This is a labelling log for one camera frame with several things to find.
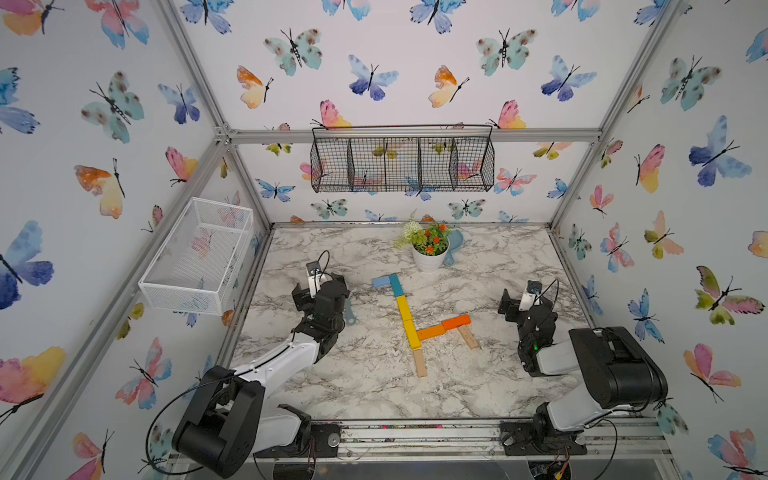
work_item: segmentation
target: teal butterfly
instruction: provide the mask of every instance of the teal butterfly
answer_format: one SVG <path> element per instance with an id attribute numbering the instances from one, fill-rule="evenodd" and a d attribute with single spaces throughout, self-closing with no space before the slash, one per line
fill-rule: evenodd
<path id="1" fill-rule="evenodd" d="M 325 205 L 310 204 L 310 206 L 317 211 L 317 214 L 320 215 L 323 220 L 328 220 L 331 215 L 346 217 L 347 209 L 344 207 L 344 205 L 346 205 L 346 200 L 343 198 L 333 202 L 329 202 L 328 200 L 323 200 L 323 202 L 325 202 Z"/>
<path id="2" fill-rule="evenodd" d="M 80 110 L 80 115 L 87 122 L 101 125 L 108 137 L 124 144 L 128 143 L 131 137 L 125 124 L 130 125 L 131 120 L 144 118 L 144 108 L 139 103 L 139 97 L 128 91 L 128 77 L 122 71 L 116 71 L 112 75 L 106 94 L 98 82 L 96 86 L 98 91 L 89 91 L 105 99 L 107 103 L 92 101 Z"/>
<path id="3" fill-rule="evenodd" d="M 282 38 L 267 38 L 264 40 L 264 46 L 276 55 L 275 63 L 286 72 L 286 75 L 289 77 L 294 76 L 296 73 L 296 63 L 300 67 L 306 65 L 315 70 L 320 68 L 320 63 L 323 62 L 323 53 L 315 46 L 320 41 L 320 30 L 311 28 L 310 30 L 303 31 L 296 37 L 296 41 L 293 41 L 293 33 L 290 28 L 288 33 L 282 30 L 280 30 L 280 33 L 288 38 L 290 46 Z"/>
<path id="4" fill-rule="evenodd" d="M 450 208 L 451 212 L 453 212 L 451 215 L 456 220 L 461 220 L 461 218 L 464 217 L 464 214 L 472 217 L 479 217 L 482 213 L 482 205 L 485 203 L 485 200 L 475 200 L 471 203 L 469 200 L 462 200 L 462 203 L 463 205 L 448 204 L 448 208 Z"/>

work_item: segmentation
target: wooden block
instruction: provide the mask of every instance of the wooden block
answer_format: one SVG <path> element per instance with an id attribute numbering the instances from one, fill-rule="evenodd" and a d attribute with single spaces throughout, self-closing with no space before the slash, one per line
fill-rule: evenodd
<path id="1" fill-rule="evenodd" d="M 402 321 L 405 322 L 406 320 L 413 320 L 411 309 L 408 308 L 408 302 L 406 301 L 406 298 L 404 296 L 399 296 L 396 298 L 396 300 L 397 307 L 400 308 L 400 316 L 402 317 Z"/>
<path id="2" fill-rule="evenodd" d="M 419 340 L 424 341 L 435 336 L 445 335 L 445 328 L 441 323 L 440 325 L 430 326 L 428 329 L 416 330 L 416 335 L 419 336 Z"/>
<path id="3" fill-rule="evenodd" d="M 469 325 L 472 321 L 469 319 L 469 315 L 461 315 L 456 318 L 448 319 L 442 323 L 442 327 L 445 331 L 453 330 L 461 325 Z"/>
<path id="4" fill-rule="evenodd" d="M 475 336 L 472 335 L 472 332 L 469 330 L 469 327 L 466 325 L 461 325 L 458 327 L 458 332 L 462 334 L 462 338 L 465 342 L 467 342 L 467 346 L 470 349 L 476 349 L 480 347 L 478 344 L 478 341 L 475 339 Z"/>
<path id="5" fill-rule="evenodd" d="M 424 363 L 424 354 L 421 349 L 413 350 L 413 362 L 416 364 L 416 375 L 427 376 L 427 365 Z"/>
<path id="6" fill-rule="evenodd" d="M 411 344 L 411 350 L 422 348 L 422 343 L 419 342 L 419 335 L 416 334 L 416 326 L 413 324 L 413 320 L 403 320 L 402 326 L 406 329 L 406 335 L 408 336 L 408 343 Z"/>

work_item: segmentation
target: butterfly wallpaper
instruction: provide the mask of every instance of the butterfly wallpaper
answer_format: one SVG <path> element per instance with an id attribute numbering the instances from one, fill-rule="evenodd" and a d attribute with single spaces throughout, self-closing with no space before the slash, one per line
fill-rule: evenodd
<path id="1" fill-rule="evenodd" d="M 651 25 L 666 3 L 645 2 L 635 24 Z M 768 170 L 753 126 L 768 97 L 752 85 L 768 73 L 768 11 L 691 4 L 584 180 L 568 185 L 577 196 L 556 227 L 572 235 L 557 241 L 596 324 L 627 328 L 664 371 L 667 398 L 645 415 L 656 416 L 683 477 L 757 480 L 768 474 L 758 445 L 768 435 L 758 399 L 768 388 Z"/>

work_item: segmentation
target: butterfly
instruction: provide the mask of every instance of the butterfly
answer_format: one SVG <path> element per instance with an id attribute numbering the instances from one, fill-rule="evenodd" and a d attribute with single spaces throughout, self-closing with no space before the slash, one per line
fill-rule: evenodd
<path id="1" fill-rule="evenodd" d="M 693 352 L 686 350 L 685 353 L 683 353 L 683 357 L 685 358 L 685 364 L 688 365 L 688 368 L 691 371 L 691 375 L 698 378 L 712 392 L 712 399 L 715 403 L 717 403 L 717 399 L 723 400 L 723 397 L 715 392 L 712 385 L 741 386 L 741 378 L 731 372 L 719 370 L 715 373 L 711 373 L 713 360 L 712 347 L 699 343 L 696 345 Z"/>
<path id="2" fill-rule="evenodd" d="M 669 229 L 667 229 L 667 224 L 664 220 L 664 212 L 659 211 L 656 220 L 654 220 L 654 229 L 645 230 L 645 241 L 654 245 L 650 249 L 654 257 L 659 259 L 664 258 L 665 250 L 670 255 L 680 255 L 683 253 L 683 247 L 673 242 L 672 239 L 669 238 L 670 235 L 674 235 L 674 233 L 670 233 Z"/>
<path id="3" fill-rule="evenodd" d="M 180 151 L 173 147 L 168 147 L 165 151 L 165 158 L 168 160 L 171 168 L 174 169 L 174 172 L 176 172 L 176 175 L 178 175 L 178 178 L 174 178 L 170 181 L 171 186 L 182 182 L 188 182 L 189 179 L 192 178 L 194 171 L 197 169 L 197 160 L 185 157 Z"/>
<path id="4" fill-rule="evenodd" d="M 81 466 L 72 475 L 67 477 L 67 480 L 98 480 L 101 478 L 102 473 L 107 473 L 104 469 L 104 456 L 107 453 L 107 442 L 114 435 L 114 431 L 110 434 L 109 430 L 104 435 L 104 443 L 101 444 L 101 448 L 98 448 L 83 432 L 78 433 L 72 439 L 72 449 L 74 454 L 79 458 L 92 458 L 91 461 Z"/>
<path id="5" fill-rule="evenodd" d="M 504 223 L 527 223 L 527 218 L 519 218 L 515 215 L 510 215 L 507 212 L 504 212 L 502 210 L 498 211 L 498 221 L 504 222 Z"/>
<path id="6" fill-rule="evenodd" d="M 686 69 L 685 60 L 675 58 L 672 61 L 670 64 L 670 77 L 664 82 L 664 87 L 661 89 L 662 104 L 672 100 L 672 97 L 675 100 L 680 98 L 680 106 L 683 108 L 683 111 L 689 110 L 704 96 L 704 85 L 713 84 L 715 80 L 720 78 L 720 73 L 722 72 L 720 67 L 704 67 L 694 71 L 696 66 L 699 65 L 701 57 L 698 60 L 695 59 L 695 56 L 691 58 L 690 70 L 684 77 L 683 73 Z"/>
<path id="7" fill-rule="evenodd" d="M 0 402 L 14 404 L 0 413 L 0 425 L 22 406 L 43 397 L 65 358 L 67 354 L 63 349 L 52 346 L 40 355 L 28 356 L 22 361 L 0 359 Z"/>
<path id="8" fill-rule="evenodd" d="M 131 120 L 144 118 L 144 108 L 139 103 L 139 97 L 128 90 L 128 77 L 122 71 L 116 71 L 112 75 L 107 88 L 107 94 L 96 82 L 98 91 L 89 90 L 106 100 L 106 104 L 100 101 L 92 101 L 80 110 L 83 120 L 94 125 L 101 125 L 104 134 L 124 144 L 131 140 L 128 128 L 125 124 L 131 124 Z"/>
<path id="9" fill-rule="evenodd" d="M 437 189 L 437 187 L 422 187 L 419 181 L 413 177 L 406 177 L 406 181 L 408 182 L 408 187 L 406 188 L 407 197 L 419 195 L 419 198 L 424 201 L 431 200 L 432 195 L 427 192 L 433 192 Z"/>
<path id="10" fill-rule="evenodd" d="M 520 175 L 520 172 L 521 170 L 518 169 L 515 172 L 515 175 L 512 175 L 506 168 L 500 168 L 498 170 L 498 175 L 496 176 L 496 179 L 500 180 L 500 182 L 493 187 L 493 191 L 497 194 L 502 194 L 509 190 L 509 193 L 512 194 L 513 197 L 522 194 L 525 191 L 522 185 L 530 184 L 536 178 L 536 175 L 518 176 Z"/>
<path id="11" fill-rule="evenodd" d="M 317 211 L 317 214 L 323 218 L 323 220 L 328 220 L 328 218 L 331 215 L 339 215 L 340 217 L 346 217 L 347 209 L 344 207 L 346 205 L 346 200 L 343 198 L 339 200 L 334 200 L 333 202 L 329 202 L 328 200 L 323 200 L 325 202 L 325 205 L 323 204 L 310 204 L 312 208 Z"/>
<path id="12" fill-rule="evenodd" d="M 35 131 L 35 127 L 40 122 L 35 120 L 35 116 L 26 110 L 9 107 L 10 104 L 18 101 L 18 98 L 13 96 L 19 81 L 16 72 L 18 72 L 16 67 L 0 70 L 0 121 L 23 134 L 30 134 Z"/>
<path id="13" fill-rule="evenodd" d="M 333 17 L 341 4 L 342 0 L 323 0 L 323 10 Z M 371 2 L 370 0 L 349 0 L 349 11 L 359 22 L 371 12 Z"/>
<path id="14" fill-rule="evenodd" d="M 664 145 L 656 145 L 650 150 L 650 153 L 643 163 L 640 162 L 640 155 L 635 156 L 637 162 L 637 179 L 634 182 L 642 184 L 645 191 L 652 194 L 659 187 L 659 167 L 661 161 L 664 159 L 664 152 L 666 148 Z"/>
<path id="15" fill-rule="evenodd" d="M 43 230 L 34 220 L 27 222 L 11 243 L 5 255 L 0 255 L 0 310 L 21 299 L 18 285 L 25 281 L 32 286 L 45 285 L 53 277 L 53 263 L 30 262 L 42 252 Z"/>
<path id="16" fill-rule="evenodd" d="M 45 20 L 51 14 L 51 10 L 63 8 L 54 7 L 56 0 L 43 6 L 41 0 L 9 0 L 0 2 L 0 8 L 11 13 L 3 15 L 2 21 L 16 35 L 34 35 L 42 29 L 45 35 Z"/>
<path id="17" fill-rule="evenodd" d="M 490 118 L 488 122 L 496 128 L 525 128 L 525 122 L 520 118 L 520 109 L 518 102 L 510 100 L 504 103 L 502 112 L 498 116 L 498 123 Z"/>
<path id="18" fill-rule="evenodd" d="M 592 210 L 597 210 L 601 214 L 603 214 L 603 218 L 605 218 L 605 212 L 603 209 L 608 206 L 610 202 L 614 201 L 614 195 L 608 194 L 603 198 L 603 186 L 597 185 L 594 188 L 594 193 L 589 196 L 589 203 L 592 204 Z"/>
<path id="19" fill-rule="evenodd" d="M 466 0 L 422 0 L 422 4 L 411 7 L 411 22 L 421 23 L 429 17 L 427 25 L 435 20 L 435 30 L 442 35 L 451 31 L 451 20 L 448 13 L 453 13 Z"/>
<path id="20" fill-rule="evenodd" d="M 576 258 L 583 260 L 587 256 L 587 252 L 592 251 L 592 244 L 587 242 L 584 238 L 584 232 L 580 231 L 574 223 L 571 229 L 571 238 L 568 239 L 568 248 L 576 250 Z"/>
<path id="21" fill-rule="evenodd" d="M 270 89 L 274 78 L 270 78 L 264 85 L 259 78 L 250 73 L 247 68 L 240 65 L 237 67 L 237 81 L 239 81 L 243 88 L 248 90 L 240 96 L 240 100 L 244 104 L 248 105 L 248 108 L 256 108 L 266 101 L 266 93 Z"/>
<path id="22" fill-rule="evenodd" d="M 143 44 L 149 39 L 149 28 L 134 13 L 139 9 L 138 0 L 86 0 L 86 6 L 94 12 L 104 11 L 101 30 L 112 45 L 125 48 L 125 35 L 130 32 Z"/>
<path id="23" fill-rule="evenodd" d="M 296 188 L 296 187 L 289 187 L 287 185 L 284 186 L 284 187 L 280 187 L 279 186 L 280 184 L 275 184 L 275 186 L 273 187 L 272 185 L 270 185 L 267 182 L 265 182 L 263 180 L 260 180 L 258 178 L 256 179 L 256 181 L 264 189 L 261 192 L 259 192 L 262 197 L 264 197 L 264 198 L 276 198 L 276 199 L 280 200 L 283 203 L 290 202 L 290 198 L 288 197 L 287 194 L 288 194 L 288 192 L 290 192 L 294 188 Z"/>
<path id="24" fill-rule="evenodd" d="M 200 18 L 204 16 L 203 24 L 208 25 L 208 19 L 210 18 L 210 24 L 222 35 L 232 31 L 230 23 L 224 20 L 224 17 L 222 17 L 221 14 L 234 3 L 234 0 L 187 1 L 189 2 L 189 5 L 181 7 L 181 13 L 184 14 L 184 19 L 186 19 L 187 22 L 198 23 Z"/>
<path id="25" fill-rule="evenodd" d="M 752 430 L 746 429 L 743 432 L 734 430 L 730 433 L 731 445 L 720 435 L 715 435 L 707 440 L 712 452 L 717 458 L 723 460 L 732 466 L 726 467 L 733 470 L 728 475 L 727 480 L 756 480 L 756 475 L 766 476 L 768 471 L 760 471 L 754 468 L 755 454 L 755 435 Z"/>
<path id="26" fill-rule="evenodd" d="M 128 367 L 138 370 L 140 375 L 123 385 L 114 397 L 122 400 L 126 405 L 130 405 L 138 396 L 140 409 L 148 410 L 154 407 L 157 402 L 157 397 L 154 394 L 157 382 L 170 376 L 170 360 L 161 360 L 162 355 L 163 348 L 160 346 L 160 339 L 155 338 L 147 352 L 144 368 L 141 368 L 136 360 L 134 360 L 136 366 Z"/>
<path id="27" fill-rule="evenodd" d="M 587 280 L 587 286 L 582 285 L 581 289 L 584 291 L 584 296 L 587 298 L 589 306 L 592 307 L 592 311 L 595 312 L 595 314 L 602 316 L 603 309 L 600 308 L 598 301 L 595 300 L 596 298 L 600 297 L 598 296 L 597 291 L 594 289 L 594 275 L 589 276 L 589 280 Z"/>
<path id="28" fill-rule="evenodd" d="M 438 88 L 435 93 L 429 95 L 429 101 L 432 102 L 432 108 L 439 108 L 453 101 L 459 90 L 469 81 L 467 77 L 462 83 L 458 83 L 453 73 L 445 65 L 437 69 L 435 73 L 435 87 Z"/>
<path id="29" fill-rule="evenodd" d="M 699 270 L 701 286 L 704 288 L 704 291 L 695 290 L 699 298 L 696 308 L 711 311 L 710 321 L 715 325 L 725 322 L 731 325 L 735 324 L 733 316 L 728 313 L 728 310 L 734 313 L 753 313 L 755 315 L 763 312 L 765 308 L 763 302 L 751 296 L 729 295 L 731 292 L 741 290 L 741 288 L 730 288 L 731 283 L 733 283 L 733 277 L 730 278 L 725 291 L 720 291 L 720 286 L 717 285 L 717 278 L 715 278 L 712 270 L 705 266 L 697 266 L 696 268 Z"/>
<path id="30" fill-rule="evenodd" d="M 632 107 L 629 110 L 627 110 L 627 113 L 633 111 L 635 107 L 637 107 L 639 104 L 646 101 L 648 98 L 650 98 L 650 95 L 643 96 L 642 84 L 635 87 L 634 91 L 632 92 L 632 95 L 630 96 L 630 101 L 634 101 L 635 103 L 632 105 Z"/>
<path id="31" fill-rule="evenodd" d="M 281 131 L 289 131 L 290 130 L 290 125 L 284 124 L 284 123 L 280 124 L 279 129 Z M 284 151 L 287 154 L 290 153 L 290 145 L 291 144 L 271 144 L 271 145 L 269 145 L 266 148 L 266 150 L 274 153 L 276 156 L 279 157 L 280 156 L 280 151 Z"/>
<path id="32" fill-rule="evenodd" d="M 198 385 L 200 385 L 200 381 L 203 379 L 203 376 L 206 374 L 206 372 L 208 370 L 212 369 L 213 367 L 214 367 L 214 356 L 213 355 L 208 355 L 208 357 L 205 359 L 205 366 L 203 367 L 203 371 L 202 372 L 199 372 L 199 371 L 197 372 L 197 377 L 195 377 L 197 379 L 197 381 L 195 383 L 193 383 L 192 385 L 190 385 L 190 388 L 188 389 L 188 390 L 191 390 L 191 392 L 184 393 L 181 396 L 181 398 L 184 399 L 184 400 L 187 400 L 187 401 L 188 400 L 192 400 L 192 397 L 194 396 L 194 392 L 195 392 L 192 389 L 194 389 Z"/>
<path id="33" fill-rule="evenodd" d="M 766 54 L 768 54 L 768 28 L 755 35 L 755 40 L 746 50 L 746 62 L 752 63 Z"/>
<path id="34" fill-rule="evenodd" d="M 552 13 L 559 17 L 568 7 L 576 6 L 577 0 L 552 0 Z M 578 19 L 583 22 L 587 18 L 596 14 L 600 9 L 600 0 L 578 0 Z"/>
<path id="35" fill-rule="evenodd" d="M 395 83 L 397 77 L 400 76 L 397 71 L 385 71 L 377 74 L 378 65 L 374 67 L 371 64 L 371 68 L 368 69 L 355 55 L 349 56 L 349 64 L 352 65 L 352 73 L 357 75 L 357 81 L 349 84 L 349 88 L 357 95 L 370 91 L 371 98 L 375 101 L 380 101 L 386 96 L 382 87 L 388 87 Z"/>
<path id="36" fill-rule="evenodd" d="M 336 109 L 336 106 L 331 100 L 324 100 L 320 102 L 320 118 L 323 119 L 322 123 L 318 122 L 317 120 L 312 120 L 312 122 L 316 125 L 319 125 L 320 127 L 326 128 L 352 127 L 352 124 L 344 120 L 344 117 L 339 115 L 339 111 Z"/>
<path id="37" fill-rule="evenodd" d="M 550 192 L 547 194 L 547 197 L 560 198 L 565 195 L 565 192 L 568 191 L 568 185 L 566 185 L 565 182 L 559 178 L 554 179 L 554 188 L 555 190 L 550 190 Z"/>
<path id="38" fill-rule="evenodd" d="M 131 331 L 131 320 L 138 320 L 142 316 L 144 316 L 144 304 L 142 302 L 139 302 L 136 305 L 134 305 L 134 308 L 132 308 L 128 316 L 125 317 L 125 321 L 123 322 L 123 325 L 120 327 L 120 330 L 118 331 L 118 334 L 115 337 L 115 339 L 122 340 L 126 336 L 128 336 L 128 333 Z"/>
<path id="39" fill-rule="evenodd" d="M 650 306 L 648 290 L 643 289 L 643 296 L 640 297 L 640 305 L 635 303 L 634 300 L 630 300 L 627 306 L 629 307 L 629 313 L 635 317 L 633 320 L 637 322 L 634 324 L 634 334 L 637 338 L 645 340 L 645 333 L 648 332 L 656 340 L 664 343 L 664 339 L 661 337 L 661 332 L 659 332 L 659 329 L 656 328 L 653 322 L 651 322 L 651 320 L 655 320 L 654 317 L 656 314 L 648 315 L 648 307 Z"/>
<path id="40" fill-rule="evenodd" d="M 152 223 L 147 222 L 147 226 L 149 229 L 142 228 L 143 231 L 154 233 L 154 227 L 152 224 L 154 223 L 154 226 L 160 225 L 160 220 L 163 220 L 163 209 L 160 208 L 160 205 L 155 205 L 152 207 Z"/>
<path id="41" fill-rule="evenodd" d="M 659 428 L 662 432 L 669 435 L 674 435 L 677 433 L 677 430 L 687 434 L 688 425 L 686 424 L 685 420 L 683 420 L 683 417 L 677 413 L 677 410 L 675 410 L 672 405 L 667 403 L 667 400 L 672 400 L 672 398 L 663 399 L 654 407 L 656 418 L 659 423 Z"/>
<path id="42" fill-rule="evenodd" d="M 624 145 L 624 142 L 621 140 L 614 141 L 614 139 L 611 138 L 611 140 L 608 141 L 608 146 L 603 150 L 603 158 L 600 162 L 600 168 L 606 168 L 608 164 L 613 161 L 611 155 L 621 150 L 622 145 Z"/>
<path id="43" fill-rule="evenodd" d="M 502 34 L 502 31 L 499 30 L 498 34 L 502 36 L 501 45 L 499 45 L 493 38 L 481 38 L 477 40 L 475 46 L 478 48 L 478 51 L 482 53 L 480 67 L 485 71 L 485 76 L 490 77 L 493 75 L 496 72 L 499 63 L 501 63 L 502 68 L 504 68 L 504 61 L 507 61 L 507 65 L 509 65 L 510 68 L 519 70 L 525 63 L 525 59 L 528 58 L 531 53 L 526 45 L 533 43 L 533 39 L 536 38 L 537 33 L 538 32 L 535 30 L 521 31 L 507 43 L 509 29 L 507 29 L 506 34 Z"/>
<path id="44" fill-rule="evenodd" d="M 485 200 L 475 200 L 474 202 L 469 202 L 469 200 L 462 200 L 462 204 L 448 204 L 448 208 L 451 209 L 451 212 L 453 212 L 451 215 L 456 220 L 461 220 L 461 218 L 464 216 L 464 214 L 467 214 L 467 216 L 472 217 L 479 217 L 482 213 L 482 207 L 485 203 Z"/>
<path id="45" fill-rule="evenodd" d="M 693 166 L 703 165 L 699 171 L 699 185 L 711 187 L 715 184 L 715 171 L 719 171 L 723 178 L 743 178 L 752 173 L 752 167 L 743 164 L 726 152 L 734 150 L 731 147 L 733 141 L 728 146 L 725 145 L 727 138 L 728 122 L 725 115 L 720 115 L 715 121 L 712 131 L 707 134 L 706 147 L 691 147 L 688 154 L 688 160 Z"/>
<path id="46" fill-rule="evenodd" d="M 536 158 L 547 156 L 549 160 L 554 160 L 557 157 L 560 157 L 560 151 L 565 150 L 566 148 L 570 147 L 573 144 L 573 142 L 570 141 L 562 141 L 562 142 L 541 142 L 538 144 L 539 148 L 533 153 L 533 156 Z"/>
<path id="47" fill-rule="evenodd" d="M 553 77 L 552 81 L 541 86 L 541 93 L 549 96 L 557 91 L 560 92 L 558 93 L 559 101 L 571 100 L 574 96 L 573 88 L 583 87 L 598 76 L 598 73 L 595 71 L 574 74 L 580 67 L 580 65 L 578 67 L 571 67 L 569 71 L 568 66 L 560 55 L 555 55 L 552 59 L 552 69 L 549 71 Z"/>
<path id="48" fill-rule="evenodd" d="M 197 109 L 193 103 L 197 101 L 194 96 L 192 87 L 189 87 L 184 93 L 181 92 L 181 86 L 178 85 L 176 90 L 163 84 L 158 84 L 157 89 L 165 97 L 168 104 L 176 107 L 176 113 L 174 114 L 174 120 L 179 125 L 187 123 L 187 115 L 193 120 L 200 120 L 200 110 Z"/>
<path id="49" fill-rule="evenodd" d="M 293 41 L 293 32 L 288 29 L 288 33 L 280 30 L 290 42 L 290 46 L 280 38 L 265 38 L 264 46 L 267 50 L 276 55 L 275 62 L 277 66 L 286 72 L 286 75 L 292 77 L 296 73 L 296 64 L 303 67 L 302 61 L 309 68 L 317 70 L 323 62 L 323 53 L 315 46 L 320 41 L 320 30 L 311 28 L 305 30 Z"/>
<path id="50" fill-rule="evenodd" d="M 366 218 L 372 222 L 395 222 L 397 217 L 384 217 L 384 215 L 376 215 L 371 210 L 366 210 Z"/>

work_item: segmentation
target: blue butterfly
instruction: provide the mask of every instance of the blue butterfly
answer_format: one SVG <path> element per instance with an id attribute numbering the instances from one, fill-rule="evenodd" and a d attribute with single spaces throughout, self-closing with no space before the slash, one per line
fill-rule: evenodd
<path id="1" fill-rule="evenodd" d="M 30 134 L 40 122 L 28 111 L 8 106 L 18 101 L 18 98 L 13 96 L 19 80 L 17 71 L 16 67 L 0 70 L 0 121 L 23 134 Z"/>
<path id="2" fill-rule="evenodd" d="M 378 65 L 375 67 L 371 65 L 371 68 L 368 68 L 355 55 L 349 56 L 349 64 L 352 65 L 352 73 L 357 75 L 357 81 L 349 84 L 349 88 L 358 95 L 370 91 L 371 98 L 376 101 L 382 100 L 386 96 L 382 87 L 388 87 L 395 83 L 400 75 L 397 71 L 376 73 Z"/>
<path id="3" fill-rule="evenodd" d="M 32 286 L 45 285 L 53 277 L 53 263 L 30 262 L 42 252 L 43 230 L 30 220 L 11 243 L 5 255 L 0 255 L 0 310 L 10 307 L 22 298 L 18 284 L 25 281 Z"/>
<path id="4" fill-rule="evenodd" d="M 469 203 L 469 200 L 462 200 L 462 203 L 464 205 L 448 204 L 448 208 L 453 212 L 451 215 L 456 220 L 461 220 L 461 218 L 464 217 L 464 214 L 467 214 L 467 216 L 479 217 L 482 213 L 481 205 L 485 203 L 485 200 L 475 200 L 471 203 Z"/>
<path id="5" fill-rule="evenodd" d="M 310 204 L 310 206 L 314 208 L 315 211 L 317 211 L 317 214 L 320 215 L 323 220 L 328 220 L 331 215 L 346 217 L 347 209 L 344 207 L 344 205 L 346 205 L 346 200 L 343 198 L 333 202 L 329 202 L 328 200 L 323 200 L 323 202 L 325 202 L 325 205 Z"/>
<path id="6" fill-rule="evenodd" d="M 510 215 L 502 210 L 498 211 L 498 221 L 504 223 L 527 223 L 527 218 L 518 218 L 515 215 Z"/>
<path id="7" fill-rule="evenodd" d="M 600 308 L 598 301 L 595 300 L 596 298 L 600 297 L 598 296 L 597 291 L 594 289 L 594 275 L 589 276 L 589 280 L 587 280 L 587 286 L 582 285 L 581 289 L 584 291 L 584 296 L 587 297 L 587 301 L 589 302 L 589 306 L 592 307 L 592 311 L 597 315 L 602 316 L 603 309 Z"/>
<path id="8" fill-rule="evenodd" d="M 568 66 L 563 61 L 562 57 L 560 55 L 555 55 L 552 59 L 552 69 L 549 72 L 552 74 L 553 80 L 541 86 L 541 93 L 552 95 L 556 91 L 559 91 L 559 101 L 570 100 L 574 96 L 573 87 L 583 87 L 598 76 L 596 71 L 574 74 L 579 68 L 580 66 L 571 67 L 571 70 L 569 71 Z"/>
<path id="9" fill-rule="evenodd" d="M 384 217 L 384 215 L 376 215 L 371 210 L 366 210 L 366 217 L 372 222 L 395 222 L 397 217 Z"/>
<path id="10" fill-rule="evenodd" d="M 265 38 L 264 46 L 267 50 L 276 55 L 275 63 L 286 75 L 292 77 L 296 73 L 296 63 L 300 67 L 306 65 L 309 68 L 317 70 L 323 62 L 323 53 L 315 46 L 320 41 L 320 30 L 311 28 L 301 32 L 296 41 L 293 41 L 293 32 L 288 29 L 288 33 L 280 30 L 290 42 L 290 46 L 281 38 Z"/>
<path id="11" fill-rule="evenodd" d="M 176 123 L 179 125 L 186 124 L 187 114 L 189 114 L 193 121 L 200 120 L 200 111 L 192 105 L 197 101 L 192 87 L 189 87 L 184 93 L 181 93 L 181 87 L 176 87 L 176 90 L 174 90 L 163 84 L 159 84 L 157 89 L 163 94 L 169 104 L 176 107 L 176 114 L 174 114 Z"/>
<path id="12" fill-rule="evenodd" d="M 411 22 L 421 23 L 429 17 L 427 25 L 435 20 L 435 30 L 442 35 L 451 31 L 451 20 L 446 14 L 453 13 L 466 0 L 422 0 L 424 5 L 411 7 Z"/>
<path id="13" fill-rule="evenodd" d="M 432 199 L 432 195 L 428 194 L 427 192 L 435 191 L 436 187 L 421 188 L 421 186 L 419 185 L 419 182 L 413 177 L 406 177 L 406 181 L 408 182 L 408 188 L 406 190 L 407 197 L 414 197 L 415 195 L 418 194 L 419 198 L 421 198 L 424 201 Z"/>
<path id="14" fill-rule="evenodd" d="M 654 317 L 656 315 L 654 314 L 648 316 L 648 307 L 650 306 L 650 296 L 648 295 L 648 290 L 643 289 L 643 296 L 640 297 L 639 306 L 634 302 L 634 300 L 630 300 L 627 306 L 629 307 L 629 313 L 634 315 L 634 319 L 637 321 L 634 326 L 634 334 L 637 335 L 637 338 L 645 340 L 645 333 L 648 332 L 656 340 L 664 343 L 664 339 L 661 338 L 661 332 L 659 332 L 659 329 L 656 328 L 653 322 L 651 322 L 651 320 L 655 319 Z"/>
<path id="15" fill-rule="evenodd" d="M 230 23 L 224 20 L 220 14 L 224 13 L 230 5 L 234 3 L 234 0 L 187 0 L 190 4 L 181 7 L 181 13 L 184 14 L 184 18 L 187 22 L 198 23 L 200 18 L 205 14 L 203 23 L 208 24 L 210 18 L 210 24 L 214 26 L 216 31 L 224 35 L 232 31 Z"/>
<path id="16" fill-rule="evenodd" d="M 264 189 L 260 192 L 262 197 L 276 198 L 283 203 L 290 202 L 290 198 L 288 198 L 287 193 L 293 190 L 294 188 L 296 188 L 296 187 L 289 187 L 287 185 L 285 187 L 278 187 L 278 185 L 280 184 L 275 184 L 275 186 L 273 187 L 272 185 L 268 184 L 264 180 L 259 180 L 258 178 L 256 179 L 256 181 L 259 182 L 259 185 L 261 185 L 261 187 Z"/>
<path id="17" fill-rule="evenodd" d="M 560 180 L 559 178 L 554 179 L 554 187 L 557 190 L 552 190 L 547 194 L 547 197 L 549 198 L 560 198 L 563 195 L 565 195 L 565 192 L 568 191 L 568 185 L 565 184 L 564 181 Z"/>
<path id="18" fill-rule="evenodd" d="M 724 178 L 742 178 L 752 173 L 752 167 L 743 164 L 730 155 L 725 155 L 727 151 L 738 147 L 731 147 L 733 141 L 728 146 L 725 145 L 726 132 L 728 128 L 725 115 L 721 115 L 715 121 L 715 127 L 707 134 L 706 147 L 691 147 L 688 160 L 691 165 L 701 165 L 703 168 L 699 172 L 699 185 L 711 187 L 715 183 L 715 171 L 719 171 Z"/>

